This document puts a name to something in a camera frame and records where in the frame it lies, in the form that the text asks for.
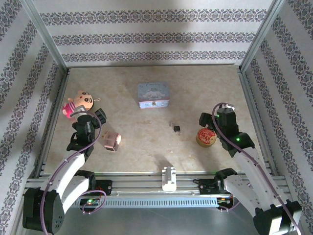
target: white clamp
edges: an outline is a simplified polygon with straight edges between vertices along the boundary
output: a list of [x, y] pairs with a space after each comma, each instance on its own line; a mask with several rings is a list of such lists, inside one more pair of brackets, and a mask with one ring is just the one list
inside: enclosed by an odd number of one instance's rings
[[235, 106], [232, 104], [222, 104], [222, 108], [231, 108], [233, 111], [235, 110]]
[[176, 191], [176, 170], [174, 167], [165, 167], [162, 170], [162, 189], [163, 191]]
[[87, 114], [87, 113], [79, 113], [79, 114], [76, 114], [76, 112], [81, 112], [81, 111], [87, 112], [87, 109], [84, 107], [84, 105], [80, 105], [80, 106], [76, 107], [76, 108], [74, 109], [74, 112], [70, 115], [70, 117], [77, 120], [78, 117]]

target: patterned wallpaper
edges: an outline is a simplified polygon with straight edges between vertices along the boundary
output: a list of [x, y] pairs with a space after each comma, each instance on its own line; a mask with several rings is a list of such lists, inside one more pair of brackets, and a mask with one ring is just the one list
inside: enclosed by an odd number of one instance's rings
[[63, 77], [19, 0], [0, 0], [0, 235], [10, 234]]
[[271, 0], [36, 0], [67, 66], [240, 65]]
[[313, 234], [313, 2], [288, 0], [246, 76], [276, 168], [303, 208]]

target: floral border stripe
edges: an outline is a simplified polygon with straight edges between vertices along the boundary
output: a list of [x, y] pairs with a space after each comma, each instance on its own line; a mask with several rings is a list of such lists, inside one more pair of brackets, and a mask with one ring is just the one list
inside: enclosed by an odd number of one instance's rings
[[5, 97], [11, 89], [12, 83], [20, 70], [22, 62], [28, 52], [30, 45], [32, 44], [37, 30], [32, 23], [29, 21], [27, 24], [19, 42], [13, 50], [12, 56], [9, 58], [9, 61], [6, 63], [6, 67], [3, 69], [0, 78], [0, 109], [5, 101]]
[[145, 51], [62, 54], [65, 62], [143, 61], [143, 60], [234, 60], [245, 51]]
[[280, 118], [278, 117], [277, 110], [274, 106], [272, 98], [270, 97], [269, 90], [266, 86], [260, 66], [258, 65], [255, 58], [252, 59], [250, 66], [258, 84], [259, 91], [262, 95], [268, 116], [271, 120], [272, 128], [275, 132], [277, 142], [279, 143], [279, 147], [283, 154], [283, 159], [285, 160], [288, 173], [292, 179], [292, 184], [296, 189], [298, 201], [302, 206], [303, 215], [306, 218], [306, 222], [309, 224], [310, 232], [313, 233], [313, 208], [310, 202], [310, 196], [306, 192], [307, 188], [304, 186], [304, 181], [301, 178], [299, 167], [295, 163], [293, 153], [290, 150], [289, 142], [286, 139], [286, 135], [284, 129], [282, 128]]
[[46, 25], [153, 22], [261, 22], [266, 9], [180, 9], [41, 13]]
[[40, 95], [40, 99], [37, 104], [33, 120], [26, 135], [25, 143], [22, 147], [21, 155], [18, 159], [17, 168], [14, 170], [14, 177], [12, 177], [12, 182], [10, 183], [7, 197], [4, 200], [4, 206], [1, 209], [0, 235], [6, 234], [6, 225], [12, 218], [11, 212], [13, 211], [13, 206], [17, 201], [16, 198], [18, 197], [18, 193], [20, 192], [20, 190], [23, 190], [23, 186], [21, 185], [22, 179], [24, 177], [30, 153], [32, 152], [32, 148], [34, 146], [34, 142], [36, 140], [37, 133], [45, 113], [45, 107], [49, 101], [50, 92], [53, 87], [58, 69], [59, 68], [57, 64], [54, 62], [49, 71], [49, 75], [45, 82], [43, 91]]
[[5, 168], [5, 162], [8, 160], [8, 156], [11, 153], [11, 148], [13, 147], [13, 143], [15, 142], [15, 138], [18, 135], [18, 131], [20, 129], [20, 125], [26, 113], [28, 104], [35, 90], [36, 83], [39, 79], [42, 68], [44, 67], [45, 61], [49, 55], [49, 50], [46, 45], [43, 43], [41, 46], [37, 58], [34, 62], [34, 65], [30, 71], [30, 74], [27, 78], [27, 81], [24, 85], [18, 103], [16, 104], [16, 108], [13, 111], [13, 115], [11, 116], [11, 120], [8, 123], [6, 128], [6, 132], [3, 134], [3, 140], [1, 140], [0, 145], [0, 176], [2, 175], [2, 171]]
[[299, 138], [301, 148], [305, 152], [304, 156], [307, 158], [307, 161], [311, 166], [311, 170], [313, 170], [313, 140], [311, 139], [311, 135], [308, 134], [309, 130], [302, 120], [302, 115], [299, 113], [300, 111], [298, 106], [292, 97], [292, 93], [289, 91], [284, 75], [281, 72], [275, 56], [273, 55], [273, 52], [266, 40], [261, 43], [260, 49], [264, 55], [270, 73], [273, 76], [280, 97], [283, 100], [289, 119], [291, 120], [291, 124], [294, 126], [296, 135]]
[[251, 43], [255, 33], [115, 33], [53, 36], [57, 46], [130, 43]]
[[19, 0], [7, 0], [0, 10], [0, 42], [22, 8]]
[[289, 6], [313, 40], [313, 7], [308, 0], [288, 0]]
[[313, 72], [310, 71], [310, 68], [307, 62], [304, 60], [301, 51], [297, 47], [295, 41], [293, 40], [291, 34], [288, 32], [288, 29], [284, 25], [282, 19], [278, 16], [273, 24], [272, 29], [276, 34], [282, 48], [285, 51], [286, 56], [289, 59], [290, 64], [293, 67], [293, 70], [300, 84], [303, 86], [303, 90], [306, 91], [305, 94], [309, 98], [309, 102], [313, 102]]

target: small black cube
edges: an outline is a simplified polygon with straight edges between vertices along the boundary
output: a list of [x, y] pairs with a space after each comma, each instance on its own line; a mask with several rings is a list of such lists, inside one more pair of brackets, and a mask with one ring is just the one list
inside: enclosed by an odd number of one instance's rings
[[175, 131], [175, 132], [180, 131], [180, 127], [179, 127], [179, 126], [174, 126], [174, 131]]

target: white bracket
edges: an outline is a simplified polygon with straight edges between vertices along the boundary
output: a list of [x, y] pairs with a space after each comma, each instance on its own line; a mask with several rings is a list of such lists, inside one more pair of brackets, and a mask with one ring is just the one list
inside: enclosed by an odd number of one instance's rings
[[174, 167], [165, 167], [162, 170], [162, 189], [163, 191], [176, 191], [176, 170]]
[[[58, 165], [58, 167], [65, 161], [69, 156], [71, 156], [76, 151], [66, 152], [66, 156], [63, 158], [62, 162]], [[62, 199], [63, 193], [67, 188], [68, 184], [74, 177], [75, 173], [85, 164], [85, 156], [80, 153], [77, 154], [76, 157], [72, 158], [58, 173], [55, 177], [53, 184], [50, 186], [49, 191], [56, 190]], [[42, 184], [42, 190], [45, 189], [46, 185], [50, 181], [52, 174], [46, 179], [46, 181]]]
[[233, 111], [235, 111], [235, 106], [232, 104], [222, 104], [222, 108], [231, 108]]
[[84, 176], [74, 176], [64, 191], [61, 199], [64, 214], [77, 200], [77, 197], [86, 192], [89, 188], [89, 179]]
[[76, 114], [76, 112], [82, 112], [82, 111], [87, 112], [87, 109], [84, 107], [84, 105], [80, 105], [80, 106], [76, 107], [74, 109], [74, 112], [70, 115], [70, 117], [77, 120], [80, 116], [86, 115], [86, 113]]
[[233, 194], [243, 206], [249, 211], [252, 217], [255, 216], [255, 208], [260, 207], [260, 202], [252, 188], [243, 182], [239, 175], [228, 176], [224, 181], [225, 189]]
[[[267, 171], [265, 165], [261, 161], [257, 151], [255, 148], [249, 147], [245, 148], [245, 152], [247, 152], [251, 157], [253, 157], [261, 166], [266, 176], [268, 177], [271, 184], [276, 189], [276, 192], [279, 194], [280, 198], [284, 202], [287, 202], [288, 197], [284, 194], [282, 189], [280, 189], [277, 184], [274, 182], [272, 176]], [[263, 209], [263, 211], [269, 210], [270, 206], [274, 204], [275, 206], [280, 206], [280, 202], [275, 197], [270, 187], [267, 185], [265, 179], [263, 178], [260, 170], [254, 165], [254, 163], [249, 160], [245, 154], [242, 152], [237, 152], [234, 155], [234, 160], [240, 163], [242, 170], [245, 172], [246, 176], [250, 180], [253, 190], [259, 198], [260, 206], [259, 208]]]

